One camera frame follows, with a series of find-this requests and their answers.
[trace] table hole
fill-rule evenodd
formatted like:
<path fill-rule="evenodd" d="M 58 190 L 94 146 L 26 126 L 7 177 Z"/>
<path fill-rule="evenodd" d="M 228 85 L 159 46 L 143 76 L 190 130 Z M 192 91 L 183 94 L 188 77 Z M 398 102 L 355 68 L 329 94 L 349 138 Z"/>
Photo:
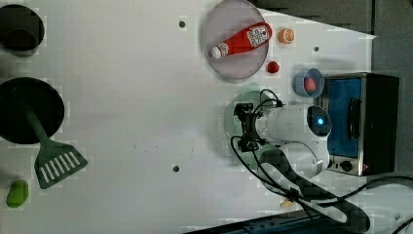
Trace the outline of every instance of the table hole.
<path fill-rule="evenodd" d="M 175 173 L 177 173 L 177 172 L 179 172 L 179 167 L 178 167 L 178 166 L 173 166 L 172 170 L 173 170 Z"/>

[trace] green handle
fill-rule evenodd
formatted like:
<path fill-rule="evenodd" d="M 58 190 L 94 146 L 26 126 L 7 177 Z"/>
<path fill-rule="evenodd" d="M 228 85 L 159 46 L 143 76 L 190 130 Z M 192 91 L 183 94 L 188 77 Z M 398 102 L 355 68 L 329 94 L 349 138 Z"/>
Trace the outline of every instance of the green handle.
<path fill-rule="evenodd" d="M 21 110 L 25 114 L 26 120 L 30 124 L 36 136 L 39 138 L 40 142 L 48 141 L 49 137 L 46 134 L 45 129 L 43 129 L 42 123 L 40 123 L 39 118 L 37 118 L 36 113 L 34 113 L 33 108 L 28 103 L 28 100 L 25 97 L 25 94 L 20 93 L 18 96 L 16 88 L 13 89 L 13 93 L 15 96 L 15 100 L 19 103 Z"/>

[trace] black frying pan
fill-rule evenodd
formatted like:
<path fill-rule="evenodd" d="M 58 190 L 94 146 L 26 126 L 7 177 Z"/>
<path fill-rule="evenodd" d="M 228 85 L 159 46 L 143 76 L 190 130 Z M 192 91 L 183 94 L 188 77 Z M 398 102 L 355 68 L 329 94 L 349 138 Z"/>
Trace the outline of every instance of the black frying pan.
<path fill-rule="evenodd" d="M 21 5 L 0 9 L 0 43 L 13 54 L 33 51 L 44 35 L 45 26 L 32 10 Z"/>
<path fill-rule="evenodd" d="M 28 77 L 12 79 L 0 85 L 0 137 L 19 144 L 39 142 L 19 107 L 17 98 L 20 97 L 12 93 L 14 88 L 17 93 L 24 94 L 46 134 L 51 137 L 64 118 L 63 100 L 48 83 Z"/>

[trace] black microwave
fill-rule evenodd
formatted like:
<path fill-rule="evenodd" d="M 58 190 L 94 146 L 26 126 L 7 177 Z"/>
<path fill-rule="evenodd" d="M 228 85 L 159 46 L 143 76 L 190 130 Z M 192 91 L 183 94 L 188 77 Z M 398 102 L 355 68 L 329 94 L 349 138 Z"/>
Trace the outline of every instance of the black microwave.
<path fill-rule="evenodd" d="M 317 104 L 330 115 L 328 170 L 354 176 L 394 171 L 398 78 L 326 75 Z"/>

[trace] red tomato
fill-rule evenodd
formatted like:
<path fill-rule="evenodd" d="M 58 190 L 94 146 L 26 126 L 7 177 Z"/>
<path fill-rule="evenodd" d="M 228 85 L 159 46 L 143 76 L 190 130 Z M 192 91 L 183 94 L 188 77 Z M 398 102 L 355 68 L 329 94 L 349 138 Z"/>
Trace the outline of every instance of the red tomato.
<path fill-rule="evenodd" d="M 274 61 L 270 61 L 267 65 L 267 71 L 274 74 L 279 72 L 280 70 L 280 66 L 278 63 L 274 62 Z"/>

